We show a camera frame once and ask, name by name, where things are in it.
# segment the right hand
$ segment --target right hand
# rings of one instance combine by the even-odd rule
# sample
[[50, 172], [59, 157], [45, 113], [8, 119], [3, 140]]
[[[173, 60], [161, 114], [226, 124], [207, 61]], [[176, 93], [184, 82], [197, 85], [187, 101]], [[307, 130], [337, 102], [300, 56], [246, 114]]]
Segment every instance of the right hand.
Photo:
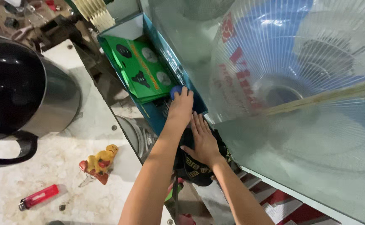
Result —
[[191, 129], [194, 134], [195, 150], [187, 146], [181, 146], [181, 149], [188, 153], [195, 160], [208, 165], [210, 168], [219, 160], [221, 156], [217, 141], [210, 131], [209, 124], [203, 120], [202, 114], [193, 113], [191, 117]]

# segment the left hand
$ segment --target left hand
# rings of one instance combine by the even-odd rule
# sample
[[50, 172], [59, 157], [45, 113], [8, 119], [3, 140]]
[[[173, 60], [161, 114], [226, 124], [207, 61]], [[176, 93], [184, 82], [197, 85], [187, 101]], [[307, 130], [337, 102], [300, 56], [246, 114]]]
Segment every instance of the left hand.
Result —
[[168, 110], [167, 121], [174, 121], [184, 128], [189, 124], [194, 105], [194, 93], [187, 87], [182, 87], [181, 95], [174, 92], [174, 101]]

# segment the floor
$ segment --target floor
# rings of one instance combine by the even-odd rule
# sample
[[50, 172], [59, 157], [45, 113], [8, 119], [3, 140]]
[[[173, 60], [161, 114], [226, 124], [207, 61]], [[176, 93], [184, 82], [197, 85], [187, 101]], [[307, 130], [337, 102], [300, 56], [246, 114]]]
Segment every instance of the floor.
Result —
[[[148, 128], [146, 120], [131, 100], [128, 93], [124, 90], [121, 81], [116, 74], [100, 74], [97, 81], [99, 91], [105, 97], [108, 105], [111, 106], [114, 114], [134, 119], [140, 126]], [[167, 205], [170, 214], [174, 211], [174, 204]], [[214, 219], [210, 215], [202, 199], [196, 192], [192, 184], [184, 182], [184, 188], [178, 195], [178, 210], [180, 214], [189, 213], [197, 225], [213, 225]]]

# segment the cluttered table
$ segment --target cluttered table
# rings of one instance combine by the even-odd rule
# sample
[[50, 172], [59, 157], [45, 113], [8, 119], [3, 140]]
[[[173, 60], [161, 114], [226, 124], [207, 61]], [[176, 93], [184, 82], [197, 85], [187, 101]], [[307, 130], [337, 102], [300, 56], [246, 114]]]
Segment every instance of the cluttered table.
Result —
[[[0, 224], [117, 224], [122, 207], [141, 169], [129, 141], [70, 40], [46, 51], [45, 57], [72, 74], [81, 87], [81, 108], [73, 122], [58, 134], [38, 140], [35, 156], [23, 163], [0, 168]], [[114, 144], [119, 151], [106, 185], [81, 171], [87, 156]], [[16, 141], [0, 141], [0, 157], [18, 154]], [[59, 193], [29, 210], [20, 200], [56, 184]], [[171, 216], [163, 208], [162, 223]]]

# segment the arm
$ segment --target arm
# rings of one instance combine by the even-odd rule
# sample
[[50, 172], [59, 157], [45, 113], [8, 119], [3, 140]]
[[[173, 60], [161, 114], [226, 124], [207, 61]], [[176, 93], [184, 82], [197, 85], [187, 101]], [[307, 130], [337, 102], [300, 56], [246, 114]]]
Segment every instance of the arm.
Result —
[[132, 186], [119, 225], [160, 224], [178, 143], [190, 121], [193, 102], [193, 92], [186, 87], [181, 95], [174, 93], [166, 124]]
[[235, 223], [238, 225], [274, 225], [250, 191], [231, 170], [224, 157], [220, 155], [217, 141], [202, 115], [198, 116], [194, 112], [191, 128], [194, 134], [195, 151], [186, 146], [181, 146], [181, 148], [212, 169], [230, 205]]

